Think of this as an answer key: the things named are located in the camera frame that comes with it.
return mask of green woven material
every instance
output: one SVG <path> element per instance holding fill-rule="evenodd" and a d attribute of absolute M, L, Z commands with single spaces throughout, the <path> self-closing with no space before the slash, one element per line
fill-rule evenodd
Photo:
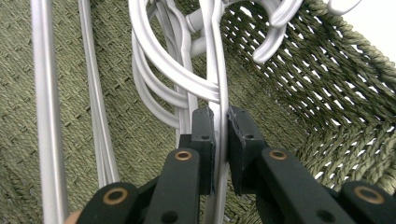
<path fill-rule="evenodd" d="M 191 12 L 197 1 L 179 1 Z M 54 31 L 70 210 L 97 190 L 89 92 L 77 1 L 56 1 Z M 247 15 L 241 6 L 251 12 Z M 264 65 L 251 60 L 265 12 L 235 5 L 221 22 L 232 105 L 246 108 L 273 147 L 296 152 L 318 181 L 340 189 L 363 179 L 396 189 L 396 70 L 320 1 L 307 0 Z M 30 8 L 0 2 L 0 222 L 42 222 Z M 175 132 L 143 105 L 132 79 L 127 1 L 92 1 L 96 53 L 122 181 L 156 176 Z M 194 62 L 205 73 L 205 57 Z M 229 193 L 226 222 L 260 223 L 254 197 Z"/>

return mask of white plastic rod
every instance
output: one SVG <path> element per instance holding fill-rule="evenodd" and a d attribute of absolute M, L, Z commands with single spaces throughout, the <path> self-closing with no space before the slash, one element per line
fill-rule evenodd
<path fill-rule="evenodd" d="M 204 20 L 202 19 L 202 10 L 198 9 L 186 16 L 186 22 L 192 33 L 200 31 L 204 27 Z"/>
<path fill-rule="evenodd" d="M 227 160 L 227 143 L 228 143 L 228 120 L 227 112 L 229 108 L 229 98 L 228 98 L 228 86 L 227 86 L 227 75 L 226 75 L 226 64 L 224 58 L 224 51 L 221 40 L 221 31 L 219 28 L 219 23 L 221 20 L 223 11 L 223 5 L 220 1 L 215 2 L 213 15 L 211 19 L 211 28 L 214 36 L 216 57 L 218 62 L 218 81 L 219 81 L 219 158 L 218 163 L 218 194 L 217 194 L 217 213 L 215 216 L 215 221 L 217 223 L 223 222 L 224 219 L 224 209 L 226 201 L 226 190 L 227 190 L 227 177 L 228 177 L 228 160 Z"/>
<path fill-rule="evenodd" d="M 99 136 L 99 147 L 103 151 L 103 161 L 106 167 L 107 179 L 109 183 L 120 181 L 119 172 L 117 169 L 116 159 L 114 156 L 113 145 L 111 143 L 110 131 L 108 129 L 105 102 L 102 95 L 102 87 L 100 84 L 99 70 L 96 61 L 96 54 L 93 42 L 92 20 L 91 20 L 91 6 L 89 0 L 78 0 L 82 39 L 84 42 L 85 58 L 87 61 L 88 84 L 90 88 L 91 97 L 91 112 L 92 122 L 96 121 L 95 126 Z"/>
<path fill-rule="evenodd" d="M 191 57 L 195 58 L 200 56 L 206 52 L 206 39 L 204 36 L 201 36 L 192 41 L 191 44 Z"/>
<path fill-rule="evenodd" d="M 50 0 L 32 0 L 35 99 L 44 223 L 68 216 Z"/>

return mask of woven basket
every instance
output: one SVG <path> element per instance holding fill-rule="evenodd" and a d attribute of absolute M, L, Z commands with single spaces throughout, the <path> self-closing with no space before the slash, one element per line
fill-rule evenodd
<path fill-rule="evenodd" d="M 179 1 L 185 13 L 197 1 Z M 77 1 L 56 1 L 54 31 L 70 210 L 97 190 L 86 64 Z M 272 147 L 296 153 L 325 186 L 363 179 L 396 189 L 396 70 L 321 1 L 306 0 L 279 51 L 251 60 L 268 20 L 252 3 L 233 5 L 221 22 L 230 102 L 246 108 Z M 30 8 L 0 3 L 0 222 L 42 222 L 36 141 Z M 106 111 L 122 181 L 143 185 L 162 169 L 175 132 L 155 119 L 132 80 L 127 1 L 92 1 Z M 194 59 L 205 73 L 205 58 Z M 260 223 L 254 197 L 230 189 L 225 222 Z"/>

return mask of clip jaw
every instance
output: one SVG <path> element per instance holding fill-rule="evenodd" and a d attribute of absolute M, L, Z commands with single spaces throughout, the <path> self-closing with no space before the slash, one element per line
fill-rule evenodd
<path fill-rule="evenodd" d="M 268 146 L 245 109 L 230 106 L 228 127 L 234 192 L 256 194 L 262 222 L 395 223 L 395 198 L 360 181 L 339 193 L 321 186 L 291 152 Z M 214 139 L 212 111 L 195 110 L 192 134 L 181 135 L 158 178 L 99 189 L 78 223 L 199 223 L 199 196 L 215 193 Z"/>

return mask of curved hook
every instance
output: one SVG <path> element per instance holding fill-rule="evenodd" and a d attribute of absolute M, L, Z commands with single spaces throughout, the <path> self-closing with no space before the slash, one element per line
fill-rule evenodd
<path fill-rule="evenodd" d="M 270 16 L 270 24 L 275 28 L 285 26 L 296 14 L 303 0 L 283 0 Z"/>
<path fill-rule="evenodd" d="M 228 3 L 225 6 L 228 7 L 233 3 L 242 2 L 242 1 L 246 1 L 246 0 L 230 1 L 230 3 Z M 252 2 L 262 6 L 267 12 L 267 14 L 270 16 L 270 18 L 274 14 L 276 15 L 276 13 L 277 15 L 275 16 L 275 18 L 278 18 L 282 16 L 283 12 L 286 13 L 286 18 L 291 18 L 294 15 L 294 13 L 298 10 L 301 1 L 302 0 L 284 0 L 280 2 L 279 0 L 253 0 Z M 203 24 L 202 10 L 198 9 L 197 11 L 191 13 L 186 17 L 186 20 L 188 21 L 190 28 L 192 27 L 193 31 L 197 29 L 202 29 L 202 24 Z M 284 25 L 280 26 L 279 28 L 270 26 L 267 37 L 264 39 L 262 44 L 257 49 L 254 50 L 252 57 L 255 63 L 265 63 L 266 61 L 268 61 L 276 53 L 279 46 L 282 44 L 283 38 L 286 33 L 286 23 L 288 21 L 282 19 L 282 20 L 277 20 L 276 22 L 277 22 L 276 24 L 284 23 Z M 194 41 L 193 46 L 191 48 L 192 55 L 198 55 L 202 53 L 203 51 L 200 50 L 199 48 L 200 47 L 203 48 L 204 45 L 205 43 L 203 41 Z"/>
<path fill-rule="evenodd" d="M 327 9 L 335 16 L 342 16 L 357 6 L 361 0 L 330 0 Z"/>

